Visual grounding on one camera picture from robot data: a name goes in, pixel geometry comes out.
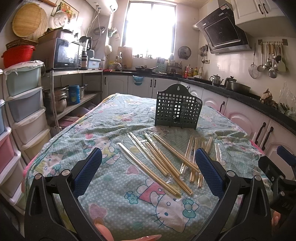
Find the person right hand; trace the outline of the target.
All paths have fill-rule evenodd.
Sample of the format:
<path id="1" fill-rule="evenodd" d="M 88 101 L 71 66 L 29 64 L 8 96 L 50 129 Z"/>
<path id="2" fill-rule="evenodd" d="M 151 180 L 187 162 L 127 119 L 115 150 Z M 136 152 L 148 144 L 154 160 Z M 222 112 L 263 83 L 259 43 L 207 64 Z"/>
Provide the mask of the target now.
<path id="1" fill-rule="evenodd" d="M 273 217 L 272 217 L 272 220 L 271 220 L 271 224 L 272 224 L 272 227 L 276 227 L 280 221 L 280 218 L 281 218 L 281 214 L 277 211 L 274 211 L 273 212 Z"/>

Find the person left hand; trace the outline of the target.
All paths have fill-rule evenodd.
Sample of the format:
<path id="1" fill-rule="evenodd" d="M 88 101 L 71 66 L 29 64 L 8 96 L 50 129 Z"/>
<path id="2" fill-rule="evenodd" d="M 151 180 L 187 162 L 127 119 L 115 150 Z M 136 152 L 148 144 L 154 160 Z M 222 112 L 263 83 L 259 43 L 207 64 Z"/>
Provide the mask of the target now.
<path id="1" fill-rule="evenodd" d="M 110 230 L 102 225 L 101 223 L 96 222 L 95 227 L 98 229 L 98 231 L 108 240 L 108 241 L 114 241 L 113 235 L 111 234 Z M 162 237 L 162 235 L 148 235 L 144 237 L 139 237 L 133 240 L 128 241 L 155 241 L 159 240 Z"/>

